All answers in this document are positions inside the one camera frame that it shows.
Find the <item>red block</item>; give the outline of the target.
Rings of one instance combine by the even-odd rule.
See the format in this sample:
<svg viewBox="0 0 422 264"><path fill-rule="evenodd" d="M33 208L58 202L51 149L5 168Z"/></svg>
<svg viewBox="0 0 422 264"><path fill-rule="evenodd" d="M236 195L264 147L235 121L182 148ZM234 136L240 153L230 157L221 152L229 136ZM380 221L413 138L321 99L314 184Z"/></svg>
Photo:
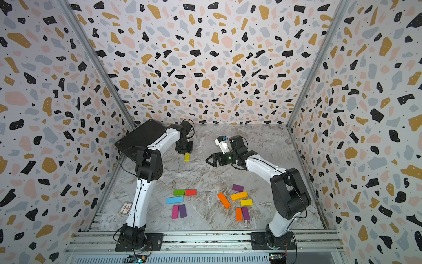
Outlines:
<svg viewBox="0 0 422 264"><path fill-rule="evenodd" d="M185 190L185 196L196 196L197 190L196 189L188 189Z"/></svg>

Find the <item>green block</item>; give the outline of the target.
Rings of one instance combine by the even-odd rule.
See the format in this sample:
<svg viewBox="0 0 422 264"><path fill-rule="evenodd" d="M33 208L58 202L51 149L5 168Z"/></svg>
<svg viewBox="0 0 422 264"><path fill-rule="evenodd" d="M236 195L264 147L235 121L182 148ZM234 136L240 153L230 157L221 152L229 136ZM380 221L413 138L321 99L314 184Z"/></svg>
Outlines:
<svg viewBox="0 0 422 264"><path fill-rule="evenodd" d="M183 189L176 189L176 190L174 190L173 195L174 196L184 196L185 195L185 190L183 190Z"/></svg>

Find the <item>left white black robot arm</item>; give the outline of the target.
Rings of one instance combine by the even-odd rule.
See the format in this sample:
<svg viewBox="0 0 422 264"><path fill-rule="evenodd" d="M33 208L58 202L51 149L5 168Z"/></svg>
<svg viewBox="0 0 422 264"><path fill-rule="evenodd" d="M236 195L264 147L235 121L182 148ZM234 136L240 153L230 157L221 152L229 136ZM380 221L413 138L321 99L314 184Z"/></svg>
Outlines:
<svg viewBox="0 0 422 264"><path fill-rule="evenodd" d="M117 252L139 251L150 246L157 248L147 240L145 234L149 201L157 180L164 172L163 155L172 146L179 154L190 154L195 134L195 126L188 120L179 124L164 124L149 119L128 135L115 143L115 146L127 158L135 163L136 191L132 208L116 241Z"/></svg>

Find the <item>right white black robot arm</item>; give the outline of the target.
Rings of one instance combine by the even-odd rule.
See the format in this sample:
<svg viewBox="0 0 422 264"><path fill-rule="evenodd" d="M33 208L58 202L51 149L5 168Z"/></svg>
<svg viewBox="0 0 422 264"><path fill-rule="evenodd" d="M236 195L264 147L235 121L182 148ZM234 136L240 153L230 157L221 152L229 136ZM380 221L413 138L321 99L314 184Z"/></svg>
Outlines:
<svg viewBox="0 0 422 264"><path fill-rule="evenodd" d="M300 172L295 168L282 168L262 158L248 149L243 136L219 136L215 144L220 152L211 154L206 163L226 166L252 172L270 184L276 213L266 226L264 245L270 249L287 248L293 239L290 227L293 222L307 217L307 208L312 203L311 196Z"/></svg>

